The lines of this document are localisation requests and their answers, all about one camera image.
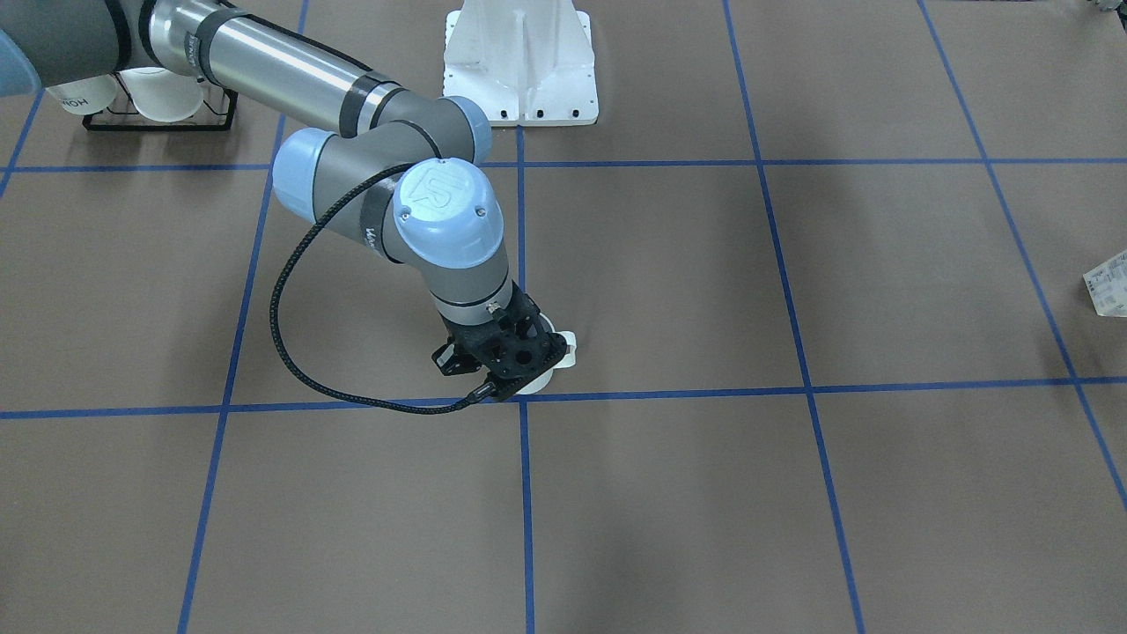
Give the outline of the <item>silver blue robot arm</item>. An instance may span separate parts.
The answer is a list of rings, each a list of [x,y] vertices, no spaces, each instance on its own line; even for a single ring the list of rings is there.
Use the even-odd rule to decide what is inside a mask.
[[[153,68],[213,84],[301,123],[270,166],[282,205],[310,229],[270,291],[270,341],[307,387],[343,402],[437,416],[543,389],[575,361],[512,275],[505,220],[482,164],[490,122],[461,96],[426,98],[320,41],[229,1],[5,1],[3,96]],[[307,376],[279,329],[299,258],[331,232],[420,274],[446,325],[433,352],[444,376],[483,370],[447,407],[346,394]]]

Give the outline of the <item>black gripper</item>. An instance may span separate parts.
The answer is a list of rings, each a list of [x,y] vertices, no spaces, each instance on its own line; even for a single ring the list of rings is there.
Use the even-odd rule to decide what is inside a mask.
[[[478,325],[462,325],[443,318],[446,343],[431,354],[431,361],[443,376],[465,376],[486,369],[483,384],[488,398],[511,400],[522,378],[530,377],[532,363],[541,357],[544,334],[536,333],[541,310],[518,286],[512,288],[506,306],[487,310],[487,320]]]

